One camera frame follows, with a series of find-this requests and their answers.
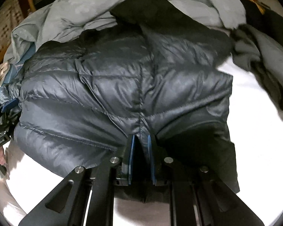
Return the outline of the black puffer jacket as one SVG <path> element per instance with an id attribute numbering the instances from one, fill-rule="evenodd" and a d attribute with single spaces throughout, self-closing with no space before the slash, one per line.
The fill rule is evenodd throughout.
<path id="1" fill-rule="evenodd" d="M 228 125 L 233 78 L 217 67 L 231 54 L 224 32 L 162 2 L 155 17 L 122 16 L 116 26 L 86 30 L 77 39 L 49 41 L 0 90 L 17 98 L 17 145 L 53 173 L 94 167 L 129 134 L 143 146 L 190 133 L 208 148 L 208 162 L 239 191 Z"/>

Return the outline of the checkered curtain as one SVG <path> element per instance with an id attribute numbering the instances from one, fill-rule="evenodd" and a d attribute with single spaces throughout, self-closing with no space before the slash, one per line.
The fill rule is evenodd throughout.
<path id="1" fill-rule="evenodd" d="M 19 0 L 5 0 L 0 7 L 0 63 L 11 43 L 12 30 L 23 20 Z"/>

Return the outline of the light grey-blue duvet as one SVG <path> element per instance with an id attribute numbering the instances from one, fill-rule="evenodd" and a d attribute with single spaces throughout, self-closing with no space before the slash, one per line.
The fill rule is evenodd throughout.
<path id="1" fill-rule="evenodd" d="M 162 2 L 209 27 L 235 29 L 246 23 L 239 0 L 56 0 L 13 29 L 4 60 L 15 64 L 32 44 L 39 48 L 48 41 L 67 42 L 82 31 L 112 27 L 122 16 L 155 17 Z"/>

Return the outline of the grey garment pile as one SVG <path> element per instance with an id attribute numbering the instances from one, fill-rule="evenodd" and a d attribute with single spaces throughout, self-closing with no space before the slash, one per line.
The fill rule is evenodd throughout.
<path id="1" fill-rule="evenodd" d="M 231 39 L 234 64 L 254 74 L 283 114 L 283 46 L 247 24 L 233 30 Z"/>

